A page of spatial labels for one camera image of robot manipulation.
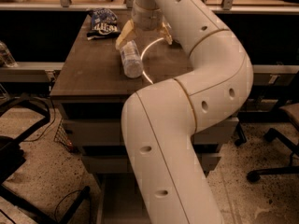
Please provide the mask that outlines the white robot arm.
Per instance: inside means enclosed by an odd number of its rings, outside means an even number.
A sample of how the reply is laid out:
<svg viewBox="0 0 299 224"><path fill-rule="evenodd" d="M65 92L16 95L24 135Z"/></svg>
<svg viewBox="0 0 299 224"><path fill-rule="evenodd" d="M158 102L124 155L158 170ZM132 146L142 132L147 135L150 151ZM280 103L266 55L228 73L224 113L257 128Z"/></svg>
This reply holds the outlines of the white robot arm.
<svg viewBox="0 0 299 224"><path fill-rule="evenodd" d="M200 0L135 0L116 44L164 15L192 71L132 94L121 114L124 144L152 224L224 224L191 137L233 115L253 82L249 56Z"/></svg>

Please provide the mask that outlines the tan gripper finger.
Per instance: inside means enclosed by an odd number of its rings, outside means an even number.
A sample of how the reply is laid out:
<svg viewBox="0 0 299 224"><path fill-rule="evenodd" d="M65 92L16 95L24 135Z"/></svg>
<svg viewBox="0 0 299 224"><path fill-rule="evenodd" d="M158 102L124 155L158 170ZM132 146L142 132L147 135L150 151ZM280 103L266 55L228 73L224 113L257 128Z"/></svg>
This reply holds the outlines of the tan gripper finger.
<svg viewBox="0 0 299 224"><path fill-rule="evenodd" d="M121 34L118 36L115 44L115 48L120 50L128 42L136 38L135 23L133 20L129 20L125 23L121 30Z"/></svg>
<svg viewBox="0 0 299 224"><path fill-rule="evenodd" d="M159 28L159 32L160 32L161 37L164 38L165 41L166 41L169 45L171 45L172 42L173 42L172 36L170 35L170 33L169 33L169 31L168 31L166 25L165 25L163 22L161 23L161 26L160 26L160 28Z"/></svg>

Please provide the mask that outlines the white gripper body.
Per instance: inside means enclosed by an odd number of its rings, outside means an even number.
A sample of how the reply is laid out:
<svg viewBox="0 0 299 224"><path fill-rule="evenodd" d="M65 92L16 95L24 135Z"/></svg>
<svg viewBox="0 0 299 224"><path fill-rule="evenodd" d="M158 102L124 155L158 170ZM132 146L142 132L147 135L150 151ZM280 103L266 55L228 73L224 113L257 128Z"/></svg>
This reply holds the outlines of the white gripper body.
<svg viewBox="0 0 299 224"><path fill-rule="evenodd" d="M145 9L133 3L132 20L135 26L144 31L157 29L163 22L163 13L160 9Z"/></svg>

